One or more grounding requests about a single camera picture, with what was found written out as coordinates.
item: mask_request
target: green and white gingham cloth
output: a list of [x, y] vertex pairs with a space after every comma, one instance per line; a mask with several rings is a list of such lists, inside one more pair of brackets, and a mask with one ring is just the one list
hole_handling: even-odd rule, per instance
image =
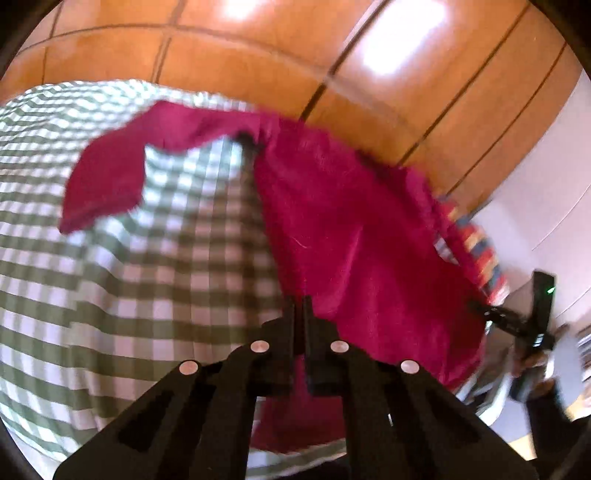
[[[211, 363], [280, 315], [252, 154], [222, 138], [183, 155], [146, 148], [133, 211], [64, 236], [80, 153], [156, 100], [247, 104], [139, 80], [43, 85], [0, 106], [0, 417], [63, 460], [175, 364]], [[336, 458], [343, 441], [293, 455], [251, 451], [248, 478]]]

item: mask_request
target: checkered tablecloth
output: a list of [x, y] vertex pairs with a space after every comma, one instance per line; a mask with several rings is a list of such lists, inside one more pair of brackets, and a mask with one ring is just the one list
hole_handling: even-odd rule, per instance
[[[44, 85], [0, 107], [0, 417], [57, 460], [179, 361], [220, 361], [280, 314], [252, 153], [229, 138], [184, 155], [147, 147], [136, 209], [58, 232], [84, 147], [159, 99], [247, 108], [137, 80]], [[252, 451], [248, 477], [344, 450]]]

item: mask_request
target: white wall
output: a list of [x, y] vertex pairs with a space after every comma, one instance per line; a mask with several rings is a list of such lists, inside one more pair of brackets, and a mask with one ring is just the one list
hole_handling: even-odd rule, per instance
[[[475, 217], [512, 289], [535, 268], [558, 275], [556, 322], [577, 328], [591, 325], [590, 186], [591, 82], [583, 73], [552, 126]], [[517, 303], [527, 302], [528, 290], [517, 292]]]

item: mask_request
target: magenta garment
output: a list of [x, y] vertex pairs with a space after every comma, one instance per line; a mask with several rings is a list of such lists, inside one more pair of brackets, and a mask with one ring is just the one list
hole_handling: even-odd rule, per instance
[[[377, 360], [414, 359], [450, 389], [465, 382], [484, 333], [467, 301], [485, 299], [456, 227], [415, 171], [374, 164], [302, 122], [158, 102], [84, 150], [60, 230], [137, 205], [147, 144], [182, 152], [239, 132], [264, 146], [255, 181], [284, 294], [310, 295], [316, 315]], [[458, 265], [439, 257], [438, 235]], [[265, 402], [252, 446], [288, 452], [344, 436], [340, 401], [310, 397], [297, 371], [289, 398]]]

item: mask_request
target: silver rivet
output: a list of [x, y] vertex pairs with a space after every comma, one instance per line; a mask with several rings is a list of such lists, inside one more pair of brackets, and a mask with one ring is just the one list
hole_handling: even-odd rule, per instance
[[197, 372], [197, 370], [199, 370], [199, 365], [197, 362], [193, 362], [192, 360], [188, 360], [188, 361], [180, 364], [178, 370], [183, 375], [193, 375], [194, 373]]
[[404, 373], [410, 375], [414, 375], [421, 369], [418, 363], [416, 363], [414, 360], [405, 360], [400, 364], [400, 368]]
[[330, 344], [330, 349], [334, 353], [345, 353], [347, 350], [349, 350], [349, 344], [342, 340], [335, 340]]
[[264, 340], [257, 340], [251, 343], [251, 350], [255, 353], [265, 353], [269, 350], [269, 342]]

